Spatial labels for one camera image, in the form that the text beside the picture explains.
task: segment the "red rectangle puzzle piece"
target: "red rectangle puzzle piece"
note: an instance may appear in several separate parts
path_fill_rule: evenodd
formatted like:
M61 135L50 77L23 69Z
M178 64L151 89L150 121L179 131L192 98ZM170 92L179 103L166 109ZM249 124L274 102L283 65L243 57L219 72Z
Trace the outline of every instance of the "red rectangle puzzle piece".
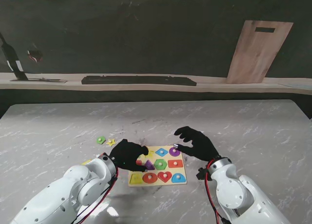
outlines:
M182 160L168 160L169 168L181 168L183 167Z

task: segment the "yellow puzzle piece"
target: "yellow puzzle piece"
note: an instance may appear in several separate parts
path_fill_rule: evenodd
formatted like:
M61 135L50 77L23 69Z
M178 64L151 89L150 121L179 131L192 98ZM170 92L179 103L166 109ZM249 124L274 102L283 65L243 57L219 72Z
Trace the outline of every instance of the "yellow puzzle piece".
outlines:
M155 154L154 151L149 150L149 151L148 151L148 154L147 154L147 155L144 155L144 157L145 157L145 158L152 158L154 154Z
M131 179L130 179L130 184L142 184L142 183L143 183L143 180L140 174L138 173L132 174Z
M89 162L91 162L91 159L88 160L88 161L85 161L85 162L83 162L83 163L81 163L81 164L84 166L84 165L88 164Z
M106 144L111 147L112 145L116 144L115 139L108 140L108 142Z

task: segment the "green puzzle piece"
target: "green puzzle piece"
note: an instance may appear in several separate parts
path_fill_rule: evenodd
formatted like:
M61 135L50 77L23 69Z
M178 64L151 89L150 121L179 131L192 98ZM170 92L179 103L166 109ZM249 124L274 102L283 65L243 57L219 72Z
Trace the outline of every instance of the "green puzzle piece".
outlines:
M105 142L105 137L104 136L100 136L98 139L97 139L97 143L98 144L103 144Z
M164 159L157 159L154 166L157 170L163 170L167 167L167 162Z

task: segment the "blue diamond puzzle piece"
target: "blue diamond puzzle piece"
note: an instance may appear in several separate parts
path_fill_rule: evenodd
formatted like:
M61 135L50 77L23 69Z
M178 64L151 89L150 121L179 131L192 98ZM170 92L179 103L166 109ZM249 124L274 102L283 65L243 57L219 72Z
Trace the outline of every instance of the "blue diamond puzzle piece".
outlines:
M183 174L176 173L172 176L171 182L173 183L184 183L186 179Z
M164 155L166 155L168 153L168 151L163 149L163 148L160 148L155 153L158 154L159 156L163 157Z

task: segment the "shape puzzle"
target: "shape puzzle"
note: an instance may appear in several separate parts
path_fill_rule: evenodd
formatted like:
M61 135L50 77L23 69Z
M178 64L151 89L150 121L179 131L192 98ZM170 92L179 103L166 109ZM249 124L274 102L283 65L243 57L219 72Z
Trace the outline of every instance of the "shape puzzle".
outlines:
M148 147L149 154L141 155L136 164L145 165L147 172L129 171L130 187L186 184L182 153L173 146Z

